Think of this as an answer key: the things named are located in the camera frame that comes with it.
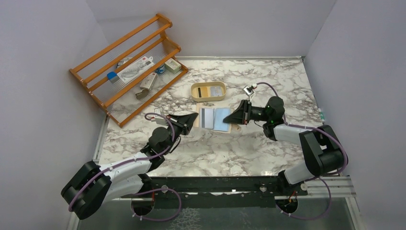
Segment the grey white stapler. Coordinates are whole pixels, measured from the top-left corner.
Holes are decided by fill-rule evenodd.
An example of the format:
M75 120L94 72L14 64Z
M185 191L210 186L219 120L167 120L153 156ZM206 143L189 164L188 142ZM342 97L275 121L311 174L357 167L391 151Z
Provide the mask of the grey white stapler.
M150 90L153 88L155 84L157 76L158 76L157 73L152 72L142 80L139 86L141 91L135 94L136 99L141 100L149 94Z

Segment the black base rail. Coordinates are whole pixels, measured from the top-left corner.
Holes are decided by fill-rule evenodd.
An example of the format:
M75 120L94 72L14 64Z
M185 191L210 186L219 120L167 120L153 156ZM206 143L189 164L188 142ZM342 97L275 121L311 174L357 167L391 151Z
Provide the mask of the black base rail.
M138 215L155 209L270 207L279 205L276 196L305 195L303 182L288 183L277 176L242 177L149 177L136 174L116 184L101 175L82 193L83 213L90 216L103 204L118 198L131 200Z

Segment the beige leather card holder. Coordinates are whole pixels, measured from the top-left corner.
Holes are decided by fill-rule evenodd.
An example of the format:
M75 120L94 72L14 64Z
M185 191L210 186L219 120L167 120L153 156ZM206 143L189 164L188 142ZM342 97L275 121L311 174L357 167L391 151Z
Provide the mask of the beige leather card holder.
M193 124L193 126L194 127L198 127L198 128L201 128L200 127L200 109L201 108L212 108L212 109L216 109L216 108L225 108L225 107L218 107L218 106L211 106L211 107L209 107L209 106L204 106L204 105L202 105L201 103L198 103L197 104L197 106L196 106L196 112L199 114L198 115L198 117L196 118L196 120L194 121L194 124ZM241 127L239 126L239 125L235 125L235 124L229 124L230 125L230 127L229 127L229 130L227 131L227 132L221 132L221 131L214 131L213 129L207 129L207 130L210 130L210 131L214 131L214 132L220 132L220 133L231 133L232 131L236 131L236 132L240 132L241 131Z

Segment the grey card with black stripe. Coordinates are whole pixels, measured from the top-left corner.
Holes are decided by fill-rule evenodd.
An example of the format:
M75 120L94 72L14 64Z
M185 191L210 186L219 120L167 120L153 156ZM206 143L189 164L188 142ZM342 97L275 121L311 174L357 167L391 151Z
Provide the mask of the grey card with black stripe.
M206 129L214 128L214 109L212 108L200 109L200 127Z

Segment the green white wall item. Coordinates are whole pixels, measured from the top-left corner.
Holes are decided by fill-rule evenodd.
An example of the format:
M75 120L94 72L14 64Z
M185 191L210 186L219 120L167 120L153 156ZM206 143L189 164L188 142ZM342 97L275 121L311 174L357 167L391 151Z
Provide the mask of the green white wall item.
M325 115L324 115L323 110L322 110L321 108L318 108L318 111L319 111L320 119L321 119L322 123L325 123L326 117L325 117Z

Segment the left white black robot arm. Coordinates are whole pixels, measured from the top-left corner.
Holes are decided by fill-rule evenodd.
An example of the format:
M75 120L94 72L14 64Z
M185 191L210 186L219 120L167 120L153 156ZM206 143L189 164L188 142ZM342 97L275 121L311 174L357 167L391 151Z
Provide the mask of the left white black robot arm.
M83 164L61 190L69 212L83 220L108 201L140 192L150 180L147 173L164 162L164 156L176 148L182 135L189 134L198 115L162 116L168 126L155 128L146 145L134 155L114 163Z

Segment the beige oval tray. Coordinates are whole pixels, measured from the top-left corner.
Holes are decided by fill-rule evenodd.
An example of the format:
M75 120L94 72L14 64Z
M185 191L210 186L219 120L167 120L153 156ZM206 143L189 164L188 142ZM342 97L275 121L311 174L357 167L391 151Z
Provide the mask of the beige oval tray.
M195 102L221 101L226 97L226 85L221 81L194 83L191 97Z

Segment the grey blue credit card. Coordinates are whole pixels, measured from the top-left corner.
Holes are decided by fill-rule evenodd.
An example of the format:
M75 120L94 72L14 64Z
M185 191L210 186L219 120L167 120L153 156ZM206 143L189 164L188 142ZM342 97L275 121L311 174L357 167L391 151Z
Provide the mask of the grey blue credit card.
M210 96L211 97L221 97L223 96L222 88L219 85L210 87Z

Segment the blue white tape roll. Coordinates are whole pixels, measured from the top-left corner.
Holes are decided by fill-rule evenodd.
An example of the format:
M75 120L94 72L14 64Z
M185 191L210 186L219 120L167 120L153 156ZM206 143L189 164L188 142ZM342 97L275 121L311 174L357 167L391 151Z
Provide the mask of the blue white tape roll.
M155 69L155 73L157 73L157 74L162 74L164 72L165 72L165 64L162 64L157 69Z

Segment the white flat package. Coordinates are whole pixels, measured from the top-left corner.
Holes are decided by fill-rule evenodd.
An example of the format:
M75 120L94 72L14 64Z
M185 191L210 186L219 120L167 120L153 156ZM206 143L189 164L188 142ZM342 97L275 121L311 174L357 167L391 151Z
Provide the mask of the white flat package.
M138 78L154 64L154 58L152 56L144 56L132 62L130 65L118 72L117 75L124 83L130 83L133 79Z

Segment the blue capped item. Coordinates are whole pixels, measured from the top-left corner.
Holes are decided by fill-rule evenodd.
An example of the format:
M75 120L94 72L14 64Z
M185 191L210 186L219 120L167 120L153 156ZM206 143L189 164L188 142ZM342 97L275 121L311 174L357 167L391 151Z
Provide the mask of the blue capped item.
M115 73L114 71L109 72L107 74L107 78L112 84L114 84L115 82L117 82L120 79L119 76L117 75L117 73Z

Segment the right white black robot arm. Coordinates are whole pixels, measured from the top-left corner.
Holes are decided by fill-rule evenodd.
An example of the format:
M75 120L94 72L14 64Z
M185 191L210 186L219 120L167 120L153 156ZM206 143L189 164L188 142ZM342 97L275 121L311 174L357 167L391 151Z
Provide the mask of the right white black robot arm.
M284 102L277 96L271 97L264 107L252 106L251 101L242 100L223 122L247 125L250 121L263 121L263 133L267 138L290 142L302 148L304 160L278 175L285 185L327 175L348 164L348 157L330 126L288 124L284 113Z

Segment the orange wooden shelf rack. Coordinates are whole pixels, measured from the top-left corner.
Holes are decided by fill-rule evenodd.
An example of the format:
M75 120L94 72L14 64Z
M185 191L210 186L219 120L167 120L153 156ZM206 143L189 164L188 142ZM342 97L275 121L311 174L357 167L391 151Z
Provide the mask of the orange wooden shelf rack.
M157 13L92 57L69 69L95 103L119 127L155 101L188 68L170 70L181 47L167 35L172 21Z

